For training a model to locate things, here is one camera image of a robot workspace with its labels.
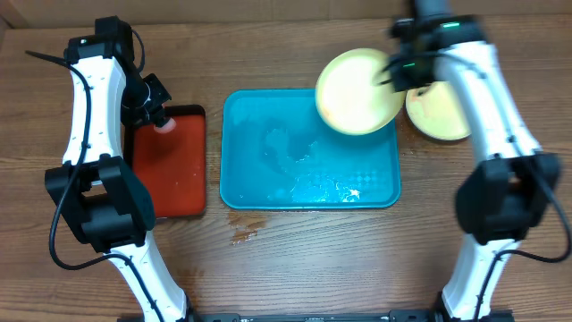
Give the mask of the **yellow-green plate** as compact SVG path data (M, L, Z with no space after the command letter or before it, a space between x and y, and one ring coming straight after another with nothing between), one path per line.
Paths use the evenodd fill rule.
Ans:
M410 121L432 139L456 141L471 134L458 97L446 81L409 90L405 107Z

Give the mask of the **yellow plate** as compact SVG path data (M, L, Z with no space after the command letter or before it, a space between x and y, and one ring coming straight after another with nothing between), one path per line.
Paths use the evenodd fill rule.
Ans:
M405 94L389 83L383 68L389 56L372 48L357 48L331 60L315 86L316 109L332 129L347 135L367 135L392 121Z

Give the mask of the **green pink dish sponge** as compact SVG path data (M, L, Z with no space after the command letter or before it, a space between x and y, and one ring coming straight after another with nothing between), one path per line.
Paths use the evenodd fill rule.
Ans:
M176 127L176 121L173 118L170 118L163 126L155 126L154 131L160 134L166 134L170 131L173 131Z

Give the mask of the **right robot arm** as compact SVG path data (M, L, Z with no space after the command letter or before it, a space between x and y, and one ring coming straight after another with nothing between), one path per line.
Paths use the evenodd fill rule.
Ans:
M510 258L547 207L557 207L559 158L528 130L503 77L497 50L473 15L444 0L412 0L391 36L400 50L385 67L396 91L451 85L467 120L475 169L458 188L455 213L464 240L432 321L510 321L491 309Z

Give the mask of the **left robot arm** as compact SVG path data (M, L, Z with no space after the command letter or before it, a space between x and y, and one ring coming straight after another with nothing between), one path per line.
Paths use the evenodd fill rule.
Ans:
M138 301L141 320L192 321L189 297L156 245L151 196L122 153L122 130L170 122L164 111L170 94L134 62L139 39L128 22L99 18L94 34L70 39L63 56L43 57L70 71L74 90L62 164L45 173L55 203L48 248L66 270L112 263Z

